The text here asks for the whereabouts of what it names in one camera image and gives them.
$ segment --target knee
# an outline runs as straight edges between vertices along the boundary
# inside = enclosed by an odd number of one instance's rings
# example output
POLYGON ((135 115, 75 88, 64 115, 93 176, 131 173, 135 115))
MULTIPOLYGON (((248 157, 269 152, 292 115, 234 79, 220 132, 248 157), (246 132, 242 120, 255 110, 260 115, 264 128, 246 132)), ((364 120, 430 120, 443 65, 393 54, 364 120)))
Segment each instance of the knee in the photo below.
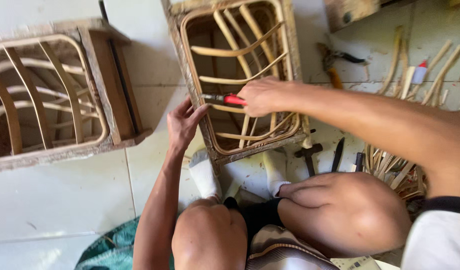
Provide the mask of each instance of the knee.
POLYGON ((176 269, 242 269, 246 236, 223 205, 192 205, 177 220, 172 239, 176 269))

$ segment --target hammer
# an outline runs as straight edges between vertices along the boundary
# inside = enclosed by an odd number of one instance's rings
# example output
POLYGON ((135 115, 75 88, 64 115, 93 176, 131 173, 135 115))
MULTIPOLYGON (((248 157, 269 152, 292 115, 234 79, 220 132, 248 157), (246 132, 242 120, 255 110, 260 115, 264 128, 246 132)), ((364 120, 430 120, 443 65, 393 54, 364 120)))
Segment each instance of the hammer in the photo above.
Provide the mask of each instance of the hammer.
POLYGON ((311 159, 311 156, 322 151, 323 147, 321 144, 314 144, 309 149, 302 148, 301 150, 295 152, 296 158, 305 157, 305 163, 307 163, 309 177, 315 176, 315 169, 313 168, 313 160, 311 159))

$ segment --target red cap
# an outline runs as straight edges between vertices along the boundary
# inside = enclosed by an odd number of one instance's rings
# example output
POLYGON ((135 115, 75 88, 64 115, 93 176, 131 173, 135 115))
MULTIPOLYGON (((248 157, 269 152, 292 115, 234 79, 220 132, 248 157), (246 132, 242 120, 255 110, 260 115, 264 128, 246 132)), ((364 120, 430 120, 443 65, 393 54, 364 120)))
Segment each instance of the red cap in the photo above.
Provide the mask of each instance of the red cap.
POLYGON ((419 65, 419 67, 427 67, 427 60, 423 60, 423 62, 419 65))

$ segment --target handle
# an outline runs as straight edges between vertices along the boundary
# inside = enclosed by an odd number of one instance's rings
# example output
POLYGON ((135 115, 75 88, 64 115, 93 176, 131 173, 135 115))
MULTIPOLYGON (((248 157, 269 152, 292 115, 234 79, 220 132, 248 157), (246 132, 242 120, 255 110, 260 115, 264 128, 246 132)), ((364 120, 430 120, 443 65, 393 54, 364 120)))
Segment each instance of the handle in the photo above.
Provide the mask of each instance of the handle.
POLYGON ((245 101, 244 99, 239 98, 235 94, 226 95, 223 98, 223 103, 240 104, 240 105, 243 105, 243 106, 247 106, 247 101, 245 101))
POLYGON ((333 88, 336 89, 343 89, 342 80, 340 80, 340 76, 336 73, 336 69, 334 67, 329 68, 327 71, 328 76, 330 76, 330 81, 332 82, 333 88))
POLYGON ((363 160, 365 159, 365 154, 358 152, 357 153, 357 161, 355 162, 355 165, 357 166, 357 169, 355 170, 356 172, 362 172, 363 171, 363 160))
POLYGON ((355 56, 351 55, 351 54, 348 54, 346 52, 342 53, 341 57, 345 60, 348 60, 352 63, 363 63, 365 62, 365 59, 360 59, 360 58, 356 58, 355 56))

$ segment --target wooden frame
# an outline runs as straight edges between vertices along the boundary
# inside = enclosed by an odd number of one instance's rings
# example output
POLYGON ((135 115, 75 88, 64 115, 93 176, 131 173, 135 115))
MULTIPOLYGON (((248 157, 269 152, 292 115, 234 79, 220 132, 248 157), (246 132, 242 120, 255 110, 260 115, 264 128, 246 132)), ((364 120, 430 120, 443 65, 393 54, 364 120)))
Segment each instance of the wooden frame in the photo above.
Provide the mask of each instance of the wooden frame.
POLYGON ((0 73, 15 70, 22 85, 5 85, 0 79, 0 116, 6 114, 12 148, 11 155, 0 155, 0 171, 86 158, 136 145, 150 135, 151 129, 142 127, 122 54, 121 47, 129 43, 102 19, 53 22, 1 34, 0 73), (80 66, 61 61, 66 51, 57 53, 53 45, 57 42, 76 50, 75 61, 80 66), (37 58, 28 56, 37 50, 37 58), (80 76, 80 81, 73 76, 80 76), (25 92, 30 100, 12 99, 25 92), (28 107, 34 108, 38 126, 19 121, 17 110, 28 107), (57 122, 49 122, 49 110, 57 112, 57 122), (62 121, 60 112, 70 113, 71 120, 62 121), (84 134, 83 124, 89 121, 91 132, 84 134), (95 134, 98 123, 101 133, 95 134), (23 146, 21 126, 39 130, 42 144, 23 146), (72 138, 59 138, 66 127, 72 128, 72 138))
MULTIPOLYGON (((293 9, 290 0, 217 0, 212 2, 207 0, 192 0, 175 3, 173 5, 171 5, 168 0, 162 0, 162 5, 167 16, 170 34, 176 48, 182 73, 184 74, 192 103, 195 107, 205 103, 205 100, 200 98, 200 94, 202 93, 201 82, 243 85, 253 79, 263 76, 266 72, 271 72, 274 76, 281 75, 276 68, 278 63, 281 63, 284 67, 284 75, 286 76, 285 79, 301 80, 295 22, 293 19, 293 9), (252 17, 252 8, 247 6, 253 3, 265 3, 274 7, 275 24, 271 25, 269 27, 270 30, 266 33, 262 33, 262 30, 252 17), (236 17, 233 15, 234 13, 230 12, 230 10, 233 10, 233 12, 239 12, 241 15, 240 19, 243 18, 244 23, 246 23, 251 32, 254 34, 256 38, 255 42, 250 43, 249 39, 245 36, 244 31, 240 27, 242 20, 239 20, 239 24, 236 17), (233 43, 234 37, 229 36, 231 33, 228 31, 226 22, 221 21, 221 18, 223 18, 221 13, 223 13, 223 15, 227 18, 228 22, 233 27, 233 30, 236 32, 236 36, 243 42, 245 47, 239 48, 238 46, 235 46, 235 44, 231 44, 233 43), (217 23, 220 29, 223 28, 223 33, 230 44, 230 50, 190 46, 189 37, 186 31, 189 21, 203 16, 209 17, 211 15, 213 15, 217 21, 220 20, 220 22, 217 23), (275 56, 274 52, 269 49, 267 41, 270 37, 277 37, 279 39, 281 46, 280 55, 275 56), (258 46, 262 47, 262 53, 268 60, 268 65, 266 67, 262 67, 258 61, 260 56, 254 51, 254 49, 258 46), (251 76, 248 76, 248 74, 245 73, 246 79, 223 79, 202 76, 197 74, 192 53, 211 57, 239 57, 249 53, 251 54, 253 61, 247 64, 250 65, 252 63, 256 63, 258 71, 251 76)), ((218 104, 212 104, 212 107, 217 110, 236 114, 244 113, 243 110, 238 107, 223 106, 218 104)), ((271 116, 268 133, 255 136, 254 133, 257 119, 250 124, 250 117, 245 116, 241 133, 230 134, 224 132, 214 132, 210 116, 204 117, 200 122, 200 129, 207 149, 209 150, 211 160, 214 162, 214 167, 215 165, 229 163, 263 150, 274 149, 288 143, 299 142, 307 137, 307 134, 305 134, 301 128, 301 116, 299 114, 286 114, 280 118, 282 120, 280 123, 277 123, 276 119, 276 114, 271 116), (249 125, 252 125, 252 127, 250 135, 248 136, 247 132, 249 125), (280 131, 279 134, 275 134, 275 131, 278 128, 284 128, 286 131, 283 133, 280 131), (235 140, 240 140, 240 142, 237 148, 227 150, 223 149, 218 144, 217 137, 234 138, 235 140)))

